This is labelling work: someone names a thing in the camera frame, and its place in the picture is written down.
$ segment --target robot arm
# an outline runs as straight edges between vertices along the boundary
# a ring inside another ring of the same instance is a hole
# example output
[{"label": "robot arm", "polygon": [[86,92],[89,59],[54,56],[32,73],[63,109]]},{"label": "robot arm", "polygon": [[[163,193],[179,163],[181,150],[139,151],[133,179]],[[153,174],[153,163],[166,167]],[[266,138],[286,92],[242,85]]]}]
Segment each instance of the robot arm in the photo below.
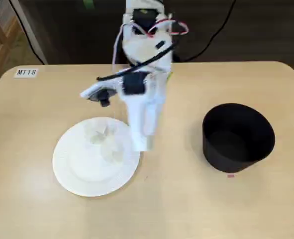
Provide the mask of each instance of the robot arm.
[{"label": "robot arm", "polygon": [[164,15],[160,0],[126,0],[121,31],[122,48],[129,62],[139,65],[167,52],[150,64],[125,69],[115,77],[98,78],[96,84],[81,93],[83,98],[109,105],[116,93],[126,103],[128,122],[137,151],[152,148],[152,136],[165,101],[166,81],[171,72],[172,22]]}]

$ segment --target white sticker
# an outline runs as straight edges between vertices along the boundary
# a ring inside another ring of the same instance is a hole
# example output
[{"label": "white sticker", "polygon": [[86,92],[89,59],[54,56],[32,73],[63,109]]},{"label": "white sticker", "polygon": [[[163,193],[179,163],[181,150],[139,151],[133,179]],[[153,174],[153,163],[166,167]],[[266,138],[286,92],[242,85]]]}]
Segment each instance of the white sticker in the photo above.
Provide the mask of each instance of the white sticker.
[{"label": "white sticker", "polygon": [[35,78],[37,76],[37,68],[18,68],[14,78]]}]

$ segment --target beige tabletop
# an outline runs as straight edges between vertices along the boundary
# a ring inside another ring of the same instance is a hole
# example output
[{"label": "beige tabletop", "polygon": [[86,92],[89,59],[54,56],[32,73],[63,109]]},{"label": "beige tabletop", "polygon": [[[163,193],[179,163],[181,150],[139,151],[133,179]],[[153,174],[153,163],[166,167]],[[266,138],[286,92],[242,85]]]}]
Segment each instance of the beige tabletop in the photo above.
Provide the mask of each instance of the beige tabletop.
[{"label": "beige tabletop", "polygon": [[[294,70],[278,62],[174,65],[155,136],[130,182],[99,198],[63,189],[52,153],[72,125],[126,121],[79,93],[109,65],[37,66],[34,79],[0,80],[0,239],[294,239]],[[212,107],[242,103],[272,124],[265,160],[235,174],[212,168],[201,123]]]}]

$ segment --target paper plate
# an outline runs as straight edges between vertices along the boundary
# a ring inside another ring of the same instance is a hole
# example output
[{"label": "paper plate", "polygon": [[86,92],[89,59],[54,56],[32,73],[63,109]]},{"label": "paper plate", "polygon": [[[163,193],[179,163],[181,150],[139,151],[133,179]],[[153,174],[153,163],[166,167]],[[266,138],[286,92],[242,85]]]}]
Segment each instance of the paper plate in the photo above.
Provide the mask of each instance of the paper plate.
[{"label": "paper plate", "polygon": [[53,153],[53,170],[68,191],[96,197],[127,183],[139,158],[128,125],[112,118],[92,118],[74,125],[60,138]]}]

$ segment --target black container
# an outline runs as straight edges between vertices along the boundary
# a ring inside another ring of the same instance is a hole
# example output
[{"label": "black container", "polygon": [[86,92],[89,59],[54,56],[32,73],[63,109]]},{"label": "black container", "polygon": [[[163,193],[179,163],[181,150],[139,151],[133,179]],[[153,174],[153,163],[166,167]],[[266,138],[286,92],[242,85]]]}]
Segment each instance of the black container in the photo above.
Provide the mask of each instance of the black container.
[{"label": "black container", "polygon": [[203,120],[203,153],[216,169],[235,173],[266,158],[275,145],[271,124],[256,110],[223,104]]}]

